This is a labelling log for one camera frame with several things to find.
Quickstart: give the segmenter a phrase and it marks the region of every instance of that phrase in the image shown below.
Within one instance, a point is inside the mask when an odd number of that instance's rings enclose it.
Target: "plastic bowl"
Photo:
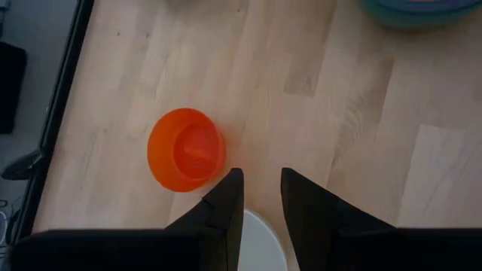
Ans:
[[[224,140],[202,112],[181,108],[165,114],[148,141],[154,177],[175,192],[189,192],[213,179],[224,164]]]

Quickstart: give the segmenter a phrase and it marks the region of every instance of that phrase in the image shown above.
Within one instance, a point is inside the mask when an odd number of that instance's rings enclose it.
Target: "white round object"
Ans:
[[[238,270],[288,270],[285,252],[278,237],[263,218],[248,210],[244,210]]]

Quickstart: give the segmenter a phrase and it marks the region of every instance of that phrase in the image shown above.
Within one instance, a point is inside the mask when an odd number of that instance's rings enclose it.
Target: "wooden floor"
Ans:
[[[240,167],[246,208],[296,260],[290,166],[406,227],[482,227],[482,12],[395,32],[353,0],[103,0],[90,21],[35,230],[165,227],[208,191],[163,189],[146,144],[204,111]]]

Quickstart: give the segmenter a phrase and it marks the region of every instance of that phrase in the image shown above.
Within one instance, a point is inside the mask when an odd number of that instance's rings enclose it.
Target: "blue container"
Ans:
[[[384,26],[422,28],[452,23],[474,11],[482,0],[358,0]]]

